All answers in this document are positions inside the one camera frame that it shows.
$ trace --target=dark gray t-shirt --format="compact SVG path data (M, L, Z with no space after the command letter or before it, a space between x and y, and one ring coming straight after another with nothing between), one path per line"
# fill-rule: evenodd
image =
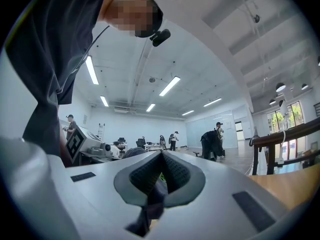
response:
M58 105L72 102L74 70L93 41L102 3L36 0L8 39L8 57L38 102L23 138L47 154L60 155Z
M76 121L72 121L72 122L69 124L68 130L73 130L73 129L75 129L76 127L77 127ZM69 132L69 131L66 132L66 139L67 139L67 140L69 140L71 134L72 134L72 132Z

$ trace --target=black backpack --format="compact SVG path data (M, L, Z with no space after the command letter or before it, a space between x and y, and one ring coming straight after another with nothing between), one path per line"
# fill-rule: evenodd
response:
M170 134L170 137L169 137L169 141L168 141L169 144L171 144L171 140L173 139L173 137L174 137L174 134L171 133L171 134Z

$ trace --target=door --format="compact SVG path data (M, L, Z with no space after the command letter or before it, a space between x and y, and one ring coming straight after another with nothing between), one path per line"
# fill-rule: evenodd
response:
M237 137L238 141L244 141L245 136L244 136L244 130L242 128L241 122L235 123L235 130L236 130L236 137Z
M243 135L245 139L251 139L252 133L251 133L251 125L248 119L241 120L242 129L243 129Z

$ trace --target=pants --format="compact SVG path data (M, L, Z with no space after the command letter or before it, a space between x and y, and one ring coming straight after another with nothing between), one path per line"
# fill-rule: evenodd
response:
M202 144L202 157L204 159L210 160L210 152L211 152L210 144L204 138L201 140L201 144Z
M170 150L176 151L176 142L171 140Z

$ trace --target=black metal railing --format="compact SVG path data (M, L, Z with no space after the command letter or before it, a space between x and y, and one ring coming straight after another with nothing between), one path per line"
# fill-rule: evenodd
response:
M276 145L281 144L283 141L289 142L292 140L299 139L301 137L313 134L319 130L320 117L310 122L286 130L285 139L283 132L274 133L264 137L254 137L252 139L252 145L254 146L252 175L257 174L259 150L261 151L261 148L263 147L268 147L268 161L266 172L267 175L274 174L275 167L282 167L283 165L290 165L305 160L314 160L317 155L320 155L319 150L312 152L311 154L306 156L286 160L284 161L284 164L278 164L276 162Z

